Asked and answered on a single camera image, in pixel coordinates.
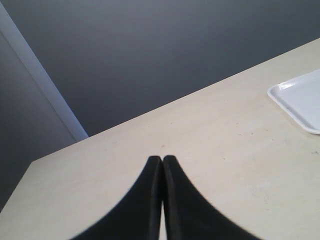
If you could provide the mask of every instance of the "gray wall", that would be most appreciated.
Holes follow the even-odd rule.
[[[0,209],[33,160],[75,142],[0,31]]]
[[[89,135],[320,37],[318,0],[1,0]]]

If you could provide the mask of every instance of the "table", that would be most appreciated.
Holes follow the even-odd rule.
[[[126,194],[148,156],[167,154],[212,205],[258,237],[318,239],[320,136],[267,90],[319,68],[317,39],[34,161],[0,214],[1,239],[77,235]]]

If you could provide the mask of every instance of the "beige tabletop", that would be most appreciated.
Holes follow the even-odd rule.
[[[34,161],[0,214],[0,239],[75,236],[126,194],[148,156],[167,154],[258,237],[319,239],[320,136],[267,96],[319,68],[320,39]]]

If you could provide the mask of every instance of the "plastic tray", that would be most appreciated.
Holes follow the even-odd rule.
[[[303,129],[320,135],[320,69],[277,84],[267,93]]]

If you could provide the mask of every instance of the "white door frame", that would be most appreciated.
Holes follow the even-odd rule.
[[[16,55],[39,86],[56,114],[78,142],[88,137],[86,131],[61,96],[55,84],[29,47],[15,23],[0,2],[0,32],[4,35]]]

